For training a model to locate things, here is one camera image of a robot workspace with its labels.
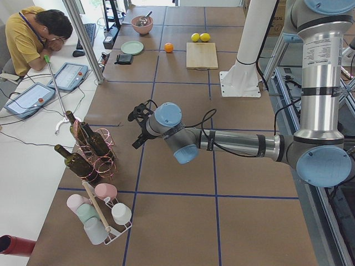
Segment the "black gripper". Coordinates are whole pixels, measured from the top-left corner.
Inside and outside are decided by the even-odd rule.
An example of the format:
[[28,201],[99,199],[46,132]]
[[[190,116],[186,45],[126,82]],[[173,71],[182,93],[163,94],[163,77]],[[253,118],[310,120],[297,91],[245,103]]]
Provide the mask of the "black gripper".
[[140,128],[141,134],[138,136],[137,140],[132,144],[132,147],[138,149],[141,147],[147,140],[153,139],[153,135],[148,132],[146,123],[150,118],[150,115],[153,114],[153,111],[148,108],[148,102],[139,104],[134,108],[134,110],[128,115],[128,121],[136,121]]

